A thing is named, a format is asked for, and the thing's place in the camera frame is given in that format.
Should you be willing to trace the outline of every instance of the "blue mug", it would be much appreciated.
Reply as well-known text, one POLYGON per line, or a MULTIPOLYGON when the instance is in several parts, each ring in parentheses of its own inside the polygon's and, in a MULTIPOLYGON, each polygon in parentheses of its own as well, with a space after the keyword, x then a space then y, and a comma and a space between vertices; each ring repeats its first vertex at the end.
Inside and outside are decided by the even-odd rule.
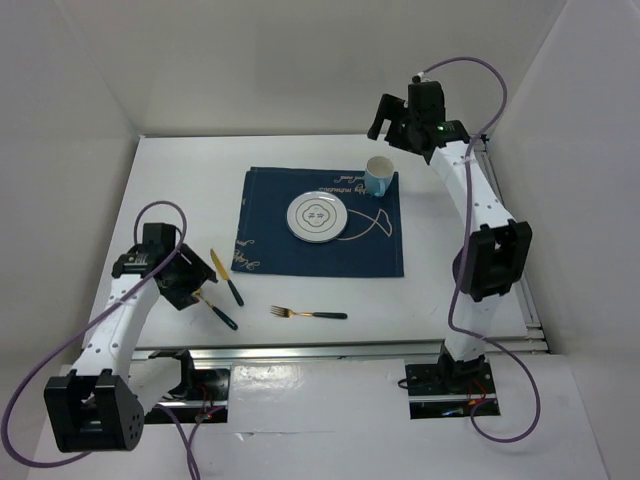
POLYGON ((374 197, 382 197, 393 180, 393 163, 387 157, 372 157, 364 172, 364 187, 374 197))

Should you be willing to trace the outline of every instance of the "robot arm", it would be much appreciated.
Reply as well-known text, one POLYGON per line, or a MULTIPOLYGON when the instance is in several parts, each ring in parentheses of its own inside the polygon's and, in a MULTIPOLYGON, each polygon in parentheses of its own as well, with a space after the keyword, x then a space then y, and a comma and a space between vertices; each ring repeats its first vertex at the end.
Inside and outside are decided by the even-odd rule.
MULTIPOLYGON (((112 271, 107 307, 158 266, 174 249, 177 229, 145 224, 140 245, 121 255, 112 271)), ((186 244, 180 254, 93 332, 68 375, 51 377, 44 398, 62 452, 133 450, 144 415, 169 391, 189 387, 188 352, 163 352, 130 372, 131 357, 152 307, 160 296, 176 309, 198 303, 193 292, 217 282, 215 272, 186 244)))
MULTIPOLYGON (((522 276, 531 228, 527 222, 517 223, 500 203, 473 151, 465 160, 470 138, 461 122, 445 120, 440 84, 414 77, 407 98, 383 95, 367 136, 376 140, 383 122, 390 120, 385 140, 424 157, 444 182, 463 219, 467 208, 465 161, 470 162, 472 234, 465 272, 459 272, 460 254, 453 261, 454 278, 463 275, 454 324, 487 335, 501 297, 522 276)), ((484 362, 484 348, 483 341, 450 331, 439 361, 445 381, 463 380, 477 373, 484 362)))

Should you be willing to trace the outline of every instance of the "white plate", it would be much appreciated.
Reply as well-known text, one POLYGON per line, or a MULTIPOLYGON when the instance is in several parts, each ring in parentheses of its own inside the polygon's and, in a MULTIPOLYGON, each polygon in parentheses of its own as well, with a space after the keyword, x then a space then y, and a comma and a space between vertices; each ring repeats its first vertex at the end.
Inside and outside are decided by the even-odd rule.
POLYGON ((287 225, 300 240, 322 243, 333 240, 347 226, 349 214, 342 200, 325 192, 307 192, 287 209, 287 225))

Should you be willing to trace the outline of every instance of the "mug handle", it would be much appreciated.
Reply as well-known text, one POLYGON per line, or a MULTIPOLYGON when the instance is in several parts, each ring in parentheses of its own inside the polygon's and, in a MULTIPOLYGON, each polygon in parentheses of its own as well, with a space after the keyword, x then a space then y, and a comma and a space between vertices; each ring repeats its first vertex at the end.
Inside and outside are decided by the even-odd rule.
POLYGON ((376 197, 382 197, 387 192, 387 186, 384 184, 384 181, 378 180, 380 184, 380 190, 376 192, 376 197))

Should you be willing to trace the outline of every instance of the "white backdrop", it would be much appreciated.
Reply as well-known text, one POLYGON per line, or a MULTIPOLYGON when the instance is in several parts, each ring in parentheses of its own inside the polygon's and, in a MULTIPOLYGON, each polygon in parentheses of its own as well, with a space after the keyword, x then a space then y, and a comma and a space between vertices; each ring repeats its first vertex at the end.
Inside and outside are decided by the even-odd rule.
POLYGON ((86 322, 137 138, 52 1, 3 4, 0 65, 1 347, 27 356, 86 322))
POLYGON ((570 0, 490 145, 612 479, 638 476, 639 79, 640 1, 570 0))
MULTIPOLYGON (((477 55, 523 77, 563 0, 57 0, 145 134, 349 133, 411 76, 477 55)), ((478 66, 450 66, 452 118, 495 109, 478 66)))

